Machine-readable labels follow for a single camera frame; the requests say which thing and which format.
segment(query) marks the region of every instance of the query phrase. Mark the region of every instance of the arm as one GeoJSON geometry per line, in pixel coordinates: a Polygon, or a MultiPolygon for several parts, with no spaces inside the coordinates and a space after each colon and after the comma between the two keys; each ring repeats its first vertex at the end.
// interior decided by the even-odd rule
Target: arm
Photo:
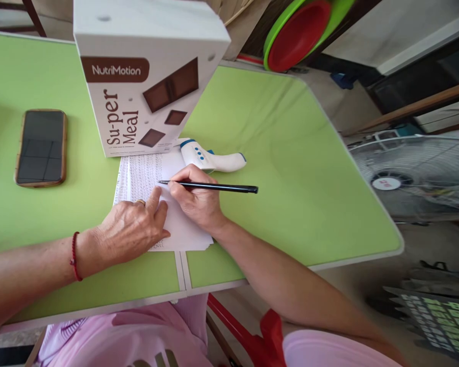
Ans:
{"type": "MultiPolygon", "coordinates": [[[[145,253],[170,233],[163,229],[167,204],[156,187],[146,205],[123,201],[101,225],[76,239],[79,275],[86,278],[145,253]]],[[[35,300],[75,281],[72,237],[0,253],[0,325],[35,300]]]]}
{"type": "MultiPolygon", "coordinates": [[[[193,165],[172,180],[216,183],[193,165]]],[[[310,269],[251,235],[221,212],[217,191],[187,191],[170,182],[170,192],[183,211],[236,261],[256,293],[293,323],[341,334],[406,365],[400,353],[340,291],[310,269]]]]}

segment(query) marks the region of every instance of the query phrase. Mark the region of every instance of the white paper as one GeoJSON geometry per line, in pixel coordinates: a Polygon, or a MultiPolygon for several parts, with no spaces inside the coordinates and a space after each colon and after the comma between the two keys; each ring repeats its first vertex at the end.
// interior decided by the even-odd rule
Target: white paper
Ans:
{"type": "Polygon", "coordinates": [[[172,198],[167,185],[158,180],[168,180],[185,167],[179,147],[171,152],[123,156],[119,165],[114,204],[120,201],[147,200],[153,187],[162,188],[160,200],[168,204],[164,228],[171,237],[154,245],[150,251],[200,251],[213,243],[212,237],[195,225],[172,198]]]}

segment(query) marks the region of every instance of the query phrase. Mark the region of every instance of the hand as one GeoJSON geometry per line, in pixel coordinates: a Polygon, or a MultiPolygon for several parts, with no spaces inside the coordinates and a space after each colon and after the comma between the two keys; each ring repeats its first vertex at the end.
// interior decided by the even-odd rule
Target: hand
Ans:
{"type": "Polygon", "coordinates": [[[109,266],[125,263],[144,254],[170,232],[163,229],[167,203],[161,201],[162,189],[156,186],[146,200],[121,201],[113,206],[101,225],[78,236],[78,266],[86,277],[109,266]]]}
{"type": "Polygon", "coordinates": [[[175,181],[206,182],[208,184],[217,184],[218,181],[193,164],[189,164],[170,179],[168,187],[170,194],[180,204],[184,213],[203,230],[211,233],[228,221],[219,205],[219,191],[206,189],[188,191],[175,181]]]}

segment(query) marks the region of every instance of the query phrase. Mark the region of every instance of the green table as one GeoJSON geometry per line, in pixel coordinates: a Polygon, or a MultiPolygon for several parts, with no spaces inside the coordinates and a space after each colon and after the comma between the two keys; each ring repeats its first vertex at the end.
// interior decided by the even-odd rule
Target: green table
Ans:
{"type": "MultiPolygon", "coordinates": [[[[183,136],[216,154],[245,154],[244,169],[214,176],[257,185],[259,193],[223,192],[223,210],[303,264],[330,267],[401,252],[398,230],[300,80],[219,67],[183,136]]],[[[75,45],[0,34],[0,251],[100,223],[112,206],[118,167],[119,159],[104,157],[75,45]],[[34,108],[68,116],[67,179],[57,187],[13,182],[21,116],[34,108]]],[[[235,286],[243,278],[217,244],[202,252],[150,252],[53,292],[11,322],[73,319],[235,286]]]]}

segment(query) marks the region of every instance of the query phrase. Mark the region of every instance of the person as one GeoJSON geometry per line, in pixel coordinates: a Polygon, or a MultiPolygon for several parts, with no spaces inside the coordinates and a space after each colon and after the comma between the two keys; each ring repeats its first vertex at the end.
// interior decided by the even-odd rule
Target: person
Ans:
{"type": "MultiPolygon", "coordinates": [[[[216,183],[189,165],[170,193],[184,213],[236,261],[255,292],[301,330],[286,335],[288,367],[406,367],[407,363],[342,293],[301,263],[227,218],[219,192],[186,190],[177,180],[216,183]]],[[[162,238],[167,204],[161,188],[113,206],[104,221],[76,237],[78,276],[89,277],[145,253],[162,238]]],[[[0,253],[0,325],[27,305],[75,281],[72,238],[0,253]]],[[[46,366],[210,366],[207,295],[49,325],[38,355],[46,366]]]]}

